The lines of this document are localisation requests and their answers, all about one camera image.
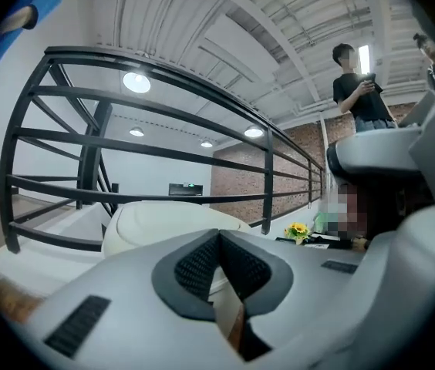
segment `white ceiling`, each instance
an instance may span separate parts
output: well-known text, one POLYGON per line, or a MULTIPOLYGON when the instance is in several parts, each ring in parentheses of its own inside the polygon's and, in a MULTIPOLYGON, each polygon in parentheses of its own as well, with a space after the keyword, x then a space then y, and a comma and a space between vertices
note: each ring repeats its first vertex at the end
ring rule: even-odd
MULTIPOLYGON (((397 103, 400 96, 405 96, 405 102, 417 101, 426 87, 427 64, 412 40, 420 28, 408 0, 84 2, 92 10, 94 45, 147 54, 186 69, 233 93, 277 124, 301 120, 318 111, 336 114, 332 111, 332 81, 340 75, 340 68, 331 56, 332 47, 340 42, 371 45, 373 71, 386 88, 388 103, 397 103), (278 63, 272 81, 262 82, 257 76, 248 75, 250 70, 243 64, 245 57, 234 59, 226 56, 226 51, 210 50, 213 45, 204 35, 222 15, 240 25, 278 63)), ((104 89, 183 109, 235 130, 243 131, 249 124, 220 106, 162 82, 151 80, 148 93, 135 95, 121 83, 123 72, 90 70, 97 70, 104 89)), ((115 106, 113 114, 219 143, 229 140, 221 134, 137 109, 115 106)))

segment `white wall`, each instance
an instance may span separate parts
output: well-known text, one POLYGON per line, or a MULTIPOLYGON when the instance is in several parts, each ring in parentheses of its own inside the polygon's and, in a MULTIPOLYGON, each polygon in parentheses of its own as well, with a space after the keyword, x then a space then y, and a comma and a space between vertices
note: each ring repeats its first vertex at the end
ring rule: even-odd
POLYGON ((312 229, 313 219, 315 218, 315 215, 319 212, 319 204, 320 200, 316 200, 312 202, 312 204, 310 204, 310 207, 307 205, 297 211, 285 215, 284 217, 273 220, 271 222, 271 230, 269 231, 269 234, 265 236, 261 234, 260 226, 253 227, 251 229, 251 232, 253 234, 260 235, 261 237, 275 240, 276 237, 284 237, 285 228, 293 222, 298 222, 299 224, 306 224, 310 229, 312 229))
MULTIPOLYGON (((32 70, 42 58, 44 50, 51 45, 87 44, 88 40, 85 39, 87 25, 86 21, 80 20, 78 0, 63 0, 61 5, 35 29, 22 32, 6 52, 0 62, 0 153, 15 102, 32 70)), ((52 80, 46 78, 44 83, 52 83, 52 80)), ((61 103, 60 98, 51 97, 45 98, 45 101, 74 129, 83 132, 86 125, 68 103, 61 103)), ((29 109, 24 126, 60 130, 59 126, 35 106, 29 109)), ((76 154, 80 150, 79 146, 54 143, 52 145, 76 154)), ((20 142, 17 148, 14 172, 76 176, 77 162, 20 142)), ((44 195, 36 196, 34 193, 28 193, 28 195, 53 200, 53 198, 44 195)))
MULTIPOLYGON (((205 156, 212 154, 200 145, 196 136, 152 125, 139 125, 131 119, 117 116, 110 118, 106 137, 205 156), (145 136, 130 135, 128 132, 134 126, 141 126, 145 136)), ((204 185, 202 194, 209 196, 211 166, 113 150, 103 150, 103 159, 110 181, 119 183, 123 194, 167 196, 170 183, 194 183, 204 185)))

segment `ceiling beam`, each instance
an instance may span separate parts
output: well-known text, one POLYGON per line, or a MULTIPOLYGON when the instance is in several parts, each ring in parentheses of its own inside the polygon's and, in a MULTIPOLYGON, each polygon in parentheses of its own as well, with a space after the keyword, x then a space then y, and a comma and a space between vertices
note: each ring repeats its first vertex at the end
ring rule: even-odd
POLYGON ((315 101, 319 101, 319 92, 315 87, 315 83, 310 78, 309 71, 305 63, 300 58, 299 54, 293 48, 293 45, 288 41, 282 31, 275 25, 275 23, 252 1, 250 0, 231 0, 238 7, 246 11, 252 18, 254 18, 262 27, 275 39, 275 41, 284 49, 286 55, 295 65, 300 75, 305 79, 306 85, 315 101))
POLYGON ((377 65, 375 72, 377 74, 377 82, 383 88, 389 81, 389 66, 391 53, 391 16, 389 0, 367 0, 370 7, 370 14, 373 20, 373 29, 375 36, 375 44, 373 58, 375 62, 381 61, 377 65))

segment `brick wall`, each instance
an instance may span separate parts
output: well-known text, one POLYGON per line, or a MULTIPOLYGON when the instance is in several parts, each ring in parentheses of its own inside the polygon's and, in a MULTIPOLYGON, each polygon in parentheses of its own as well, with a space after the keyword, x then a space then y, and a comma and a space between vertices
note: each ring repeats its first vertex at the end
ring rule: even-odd
MULTIPOLYGON (((400 106, 391 106, 390 110, 396 121, 400 121, 413 107, 413 104, 403 104, 400 106)), ((351 114, 345 114, 325 121, 325 129, 329 143, 351 136, 355 132, 355 124, 351 114)), ((287 129, 286 133, 301 148, 308 152, 314 160, 322 167, 325 167, 324 145, 322 142, 322 130, 320 123, 310 123, 303 126, 287 129)), ((306 158, 297 154, 280 141, 274 141, 275 149, 295 158, 297 161, 307 164, 306 158)), ((224 150, 214 153, 214 157, 233 162, 243 163, 250 166, 264 167, 264 153, 248 144, 238 144, 230 146, 224 150)), ((300 166, 288 162, 278 156, 274 156, 274 170, 282 171, 308 177, 308 172, 300 166)), ((313 183, 313 189, 318 189, 319 184, 313 183)), ((296 192, 307 190, 306 181, 293 180, 291 178, 275 177, 274 192, 296 192)), ((226 169, 223 167, 212 167, 211 173, 211 196, 224 196, 232 194, 253 194, 264 192, 264 176, 260 173, 250 173, 248 171, 239 171, 226 169)), ((290 208, 304 204, 308 200, 308 194, 300 194, 289 197, 276 197, 272 202, 272 214, 280 214, 290 208)), ((239 203, 213 204, 212 208, 226 214, 237 217, 245 222, 253 222, 262 217, 262 200, 254 200, 239 203)))

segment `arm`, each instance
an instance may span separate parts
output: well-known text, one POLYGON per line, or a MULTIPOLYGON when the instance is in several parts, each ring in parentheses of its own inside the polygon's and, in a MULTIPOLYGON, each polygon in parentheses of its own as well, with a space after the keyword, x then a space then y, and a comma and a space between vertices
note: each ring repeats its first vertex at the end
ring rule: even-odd
POLYGON ((338 106, 342 113, 347 113, 358 101, 360 96, 375 90, 375 85, 370 81, 363 81, 358 85, 358 88, 345 100, 338 100, 338 106))
POLYGON ((34 10, 31 6, 23 7, 11 14, 0 25, 0 34, 13 32, 27 25, 34 15, 34 10))

